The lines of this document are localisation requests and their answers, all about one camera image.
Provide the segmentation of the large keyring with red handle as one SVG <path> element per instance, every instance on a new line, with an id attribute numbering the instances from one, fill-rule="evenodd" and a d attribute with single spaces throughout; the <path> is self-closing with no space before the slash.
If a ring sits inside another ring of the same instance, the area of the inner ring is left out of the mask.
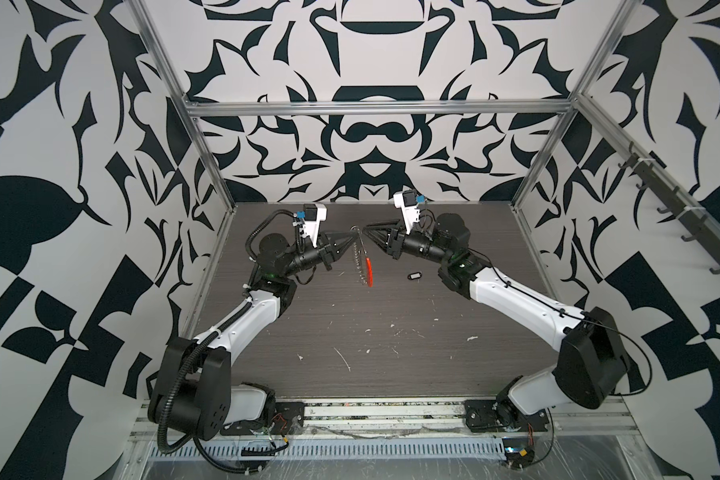
<path id="1" fill-rule="evenodd" d="M 371 259 L 363 243 L 362 229 L 352 226 L 351 232 L 355 235 L 353 243 L 354 261 L 360 276 L 361 283 L 369 288 L 373 287 L 373 268 Z"/>

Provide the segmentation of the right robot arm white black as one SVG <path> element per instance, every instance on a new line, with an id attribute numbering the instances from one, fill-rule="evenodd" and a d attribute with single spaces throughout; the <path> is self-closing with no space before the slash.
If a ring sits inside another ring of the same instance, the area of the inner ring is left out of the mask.
<path id="1" fill-rule="evenodd" d="M 565 305 L 511 279 L 470 247 L 471 232 L 461 216 L 438 216 L 429 233 L 401 221 L 369 224 L 363 232 L 394 259 L 409 254 L 436 263 L 449 290 L 502 313 L 557 352 L 553 366 L 516 378 L 496 396 L 492 409 L 498 427 L 516 429 L 522 421 L 563 404 L 595 410 L 629 372 L 622 336 L 610 313 Z"/>

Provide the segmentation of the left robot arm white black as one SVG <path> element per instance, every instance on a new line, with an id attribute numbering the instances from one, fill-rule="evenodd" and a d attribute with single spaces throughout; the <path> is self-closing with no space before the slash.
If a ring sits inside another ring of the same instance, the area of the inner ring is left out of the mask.
<path id="1" fill-rule="evenodd" d="M 261 240 L 243 301 L 209 330 L 191 339 L 178 337 L 166 347 L 148 408 L 161 452 L 172 453 L 194 439 L 210 440 L 236 423 L 255 429 L 267 425 L 273 415 L 272 392 L 253 384 L 233 385 L 231 367 L 291 305 L 296 275 L 331 266 L 358 238 L 349 231 L 323 233 L 315 244 L 290 244 L 277 233 Z"/>

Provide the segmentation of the small green-lit circuit board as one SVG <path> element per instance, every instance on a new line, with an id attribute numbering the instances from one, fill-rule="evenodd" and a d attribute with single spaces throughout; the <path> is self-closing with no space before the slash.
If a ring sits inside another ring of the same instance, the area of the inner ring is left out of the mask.
<path id="1" fill-rule="evenodd" d="M 504 465 L 512 470 L 524 470 L 535 460 L 535 448 L 520 438 L 504 438 L 502 440 L 505 461 Z"/>

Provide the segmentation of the aluminium frame back crossbar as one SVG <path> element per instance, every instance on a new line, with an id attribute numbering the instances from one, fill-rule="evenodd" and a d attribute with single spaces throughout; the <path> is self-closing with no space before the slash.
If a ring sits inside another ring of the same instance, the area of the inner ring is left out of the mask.
<path id="1" fill-rule="evenodd" d="M 571 101 L 566 99 L 185 103 L 185 109 L 192 117 L 482 113 L 556 114 L 567 111 L 570 106 Z"/>

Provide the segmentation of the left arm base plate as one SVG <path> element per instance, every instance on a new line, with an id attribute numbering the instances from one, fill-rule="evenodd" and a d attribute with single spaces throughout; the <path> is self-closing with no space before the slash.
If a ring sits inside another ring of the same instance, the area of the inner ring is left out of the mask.
<path id="1" fill-rule="evenodd" d="M 302 429 L 305 409 L 306 404 L 301 401 L 269 402 L 257 419 L 241 420 L 225 425 L 220 434 L 222 436 L 243 436 L 267 433 L 274 436 L 287 436 Z"/>

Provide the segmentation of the aluminium frame front rail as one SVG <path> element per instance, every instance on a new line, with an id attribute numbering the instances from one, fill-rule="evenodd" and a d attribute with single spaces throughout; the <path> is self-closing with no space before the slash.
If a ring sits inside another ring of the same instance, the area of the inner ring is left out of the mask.
<path id="1" fill-rule="evenodd" d="M 315 438 L 459 437 L 466 425 L 464 397 L 280 398 L 279 405 L 302 405 L 295 433 Z M 640 431 L 624 400 L 611 398 L 597 410 L 574 404 L 553 407 L 550 425 L 534 430 L 536 439 L 565 436 L 638 436 Z"/>

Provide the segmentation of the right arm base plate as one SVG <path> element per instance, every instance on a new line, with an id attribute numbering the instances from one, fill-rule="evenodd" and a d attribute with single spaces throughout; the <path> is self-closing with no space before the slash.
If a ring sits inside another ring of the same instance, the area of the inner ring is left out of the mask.
<path id="1" fill-rule="evenodd" d="M 463 405 L 465 425 L 472 433 L 546 432 L 550 424 L 545 411 L 525 415 L 509 400 L 468 399 Z"/>

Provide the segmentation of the grey wall hook rack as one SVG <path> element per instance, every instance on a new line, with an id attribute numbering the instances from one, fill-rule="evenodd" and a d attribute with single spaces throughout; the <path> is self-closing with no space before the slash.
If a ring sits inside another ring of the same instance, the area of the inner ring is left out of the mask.
<path id="1" fill-rule="evenodd" d="M 650 155 L 642 155 L 634 148 L 633 142 L 626 148 L 618 147 L 616 151 L 624 159 L 619 169 L 630 170 L 639 181 L 636 185 L 638 195 L 633 204 L 635 225 L 638 225 L 638 210 L 645 192 L 651 192 L 660 202 L 657 213 L 668 220 L 678 221 L 687 232 L 681 239 L 686 243 L 698 243 L 716 263 L 709 272 L 720 275 L 720 222 L 667 172 L 660 161 Z"/>

